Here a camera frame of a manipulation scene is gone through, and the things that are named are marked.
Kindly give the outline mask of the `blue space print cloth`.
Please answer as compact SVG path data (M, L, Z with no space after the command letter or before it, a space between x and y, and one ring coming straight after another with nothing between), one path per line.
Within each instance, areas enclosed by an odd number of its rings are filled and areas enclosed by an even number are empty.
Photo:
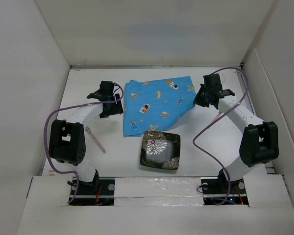
M194 108L196 92L190 76L138 82L124 87L123 135L169 130Z

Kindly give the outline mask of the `pink handled knife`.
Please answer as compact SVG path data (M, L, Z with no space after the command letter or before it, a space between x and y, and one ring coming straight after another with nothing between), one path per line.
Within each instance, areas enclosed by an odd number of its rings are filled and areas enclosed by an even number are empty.
M212 120L211 124L214 124L216 123L219 118L222 116L222 113L221 112L218 112L218 114L215 116L215 118Z

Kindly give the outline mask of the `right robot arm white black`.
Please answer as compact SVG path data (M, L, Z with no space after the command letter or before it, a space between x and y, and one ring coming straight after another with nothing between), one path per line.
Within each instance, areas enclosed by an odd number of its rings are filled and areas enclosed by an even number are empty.
M201 107L214 106L237 126L242 133L239 156L220 170L218 190L227 193L235 183L251 172L257 165L265 164L279 156L278 127L265 122L242 106L230 89L222 88L219 74L204 76L194 103Z

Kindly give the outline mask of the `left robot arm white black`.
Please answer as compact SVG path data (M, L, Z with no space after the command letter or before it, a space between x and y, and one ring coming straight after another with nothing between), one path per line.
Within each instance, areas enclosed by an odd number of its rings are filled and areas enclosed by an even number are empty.
M100 117L121 113L122 87L112 81L101 81L99 89L86 97L86 103L53 111L44 126L44 146L51 168L59 174L75 174L88 194L99 190L95 179L97 170L85 158L87 128ZM61 111L75 111L68 118L56 119L51 124L49 140L47 130L51 118Z

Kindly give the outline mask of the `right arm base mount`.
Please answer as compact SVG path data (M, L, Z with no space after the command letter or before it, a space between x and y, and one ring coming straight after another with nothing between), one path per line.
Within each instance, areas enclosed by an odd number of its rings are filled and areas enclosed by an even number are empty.
M222 185L216 177L201 178L201 185L197 191L203 196L205 206L218 205L227 196L223 205L249 205L245 183L243 179L231 183L228 192L228 183Z

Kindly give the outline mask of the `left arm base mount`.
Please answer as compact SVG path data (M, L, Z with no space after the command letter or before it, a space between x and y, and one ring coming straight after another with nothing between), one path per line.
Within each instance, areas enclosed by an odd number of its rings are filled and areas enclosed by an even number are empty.
M93 189L79 184L77 193L71 206L113 206L115 192L115 178L99 178L98 188Z

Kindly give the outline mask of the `black floral square plate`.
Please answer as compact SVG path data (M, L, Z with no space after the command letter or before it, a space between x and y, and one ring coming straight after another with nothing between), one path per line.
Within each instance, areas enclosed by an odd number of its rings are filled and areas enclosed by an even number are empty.
M162 170L178 170L180 149L180 135L146 131L142 140L140 165Z

